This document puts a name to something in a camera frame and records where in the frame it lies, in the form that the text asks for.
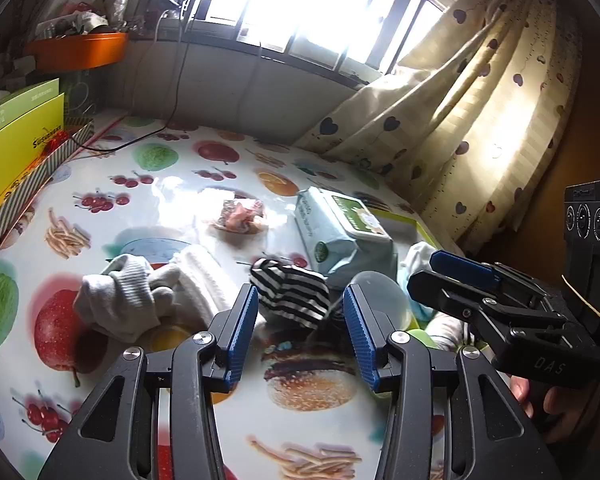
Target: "yellow box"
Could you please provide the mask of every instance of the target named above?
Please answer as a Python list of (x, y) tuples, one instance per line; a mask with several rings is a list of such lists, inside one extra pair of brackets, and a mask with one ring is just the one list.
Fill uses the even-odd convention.
[(64, 94), (27, 112), (0, 130), (0, 195), (64, 129)]

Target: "window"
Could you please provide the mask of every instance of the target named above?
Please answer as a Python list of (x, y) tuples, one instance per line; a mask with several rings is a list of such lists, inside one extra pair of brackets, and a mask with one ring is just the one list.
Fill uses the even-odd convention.
[(204, 22), (189, 27), (369, 82), (391, 72), (452, 1), (210, 0)]

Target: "brown wall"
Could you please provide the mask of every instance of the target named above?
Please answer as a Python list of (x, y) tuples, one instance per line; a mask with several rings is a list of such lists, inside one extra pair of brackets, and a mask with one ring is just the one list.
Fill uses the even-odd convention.
[(519, 231), (497, 235), (478, 255), (556, 285), (564, 261), (564, 188), (600, 179), (600, 19), (586, 0), (568, 1), (582, 30), (582, 68), (564, 137)]

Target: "green logo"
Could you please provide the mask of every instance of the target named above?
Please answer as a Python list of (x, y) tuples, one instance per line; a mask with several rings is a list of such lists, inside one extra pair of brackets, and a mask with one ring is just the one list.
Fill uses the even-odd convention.
[(318, 260), (318, 263), (322, 263), (329, 256), (329, 250), (327, 248), (327, 244), (324, 242), (318, 242), (315, 245), (314, 249), (315, 259)]

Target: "hamburger bun print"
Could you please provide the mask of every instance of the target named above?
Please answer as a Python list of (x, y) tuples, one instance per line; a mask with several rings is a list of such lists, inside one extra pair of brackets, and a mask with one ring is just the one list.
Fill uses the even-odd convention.
[(353, 366), (331, 345), (291, 341), (288, 337), (276, 339), (278, 342), (271, 342), (265, 349), (262, 361), (266, 364), (264, 380), (269, 398), (278, 406), (313, 412), (337, 408), (353, 398)]

